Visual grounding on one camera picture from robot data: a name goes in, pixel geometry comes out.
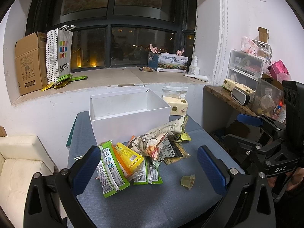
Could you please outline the person's hand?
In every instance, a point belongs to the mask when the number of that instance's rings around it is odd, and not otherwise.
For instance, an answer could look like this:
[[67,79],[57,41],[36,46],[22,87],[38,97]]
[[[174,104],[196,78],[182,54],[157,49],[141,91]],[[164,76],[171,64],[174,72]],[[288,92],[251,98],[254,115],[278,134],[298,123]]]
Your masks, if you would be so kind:
[[[302,182],[303,176],[304,176],[304,169],[299,167],[294,173],[288,172],[288,173],[286,173],[286,175],[292,176],[287,184],[286,190],[287,191],[293,190]],[[272,177],[272,178],[267,179],[269,187],[274,187],[274,185],[276,183],[276,179],[277,179],[277,177]]]

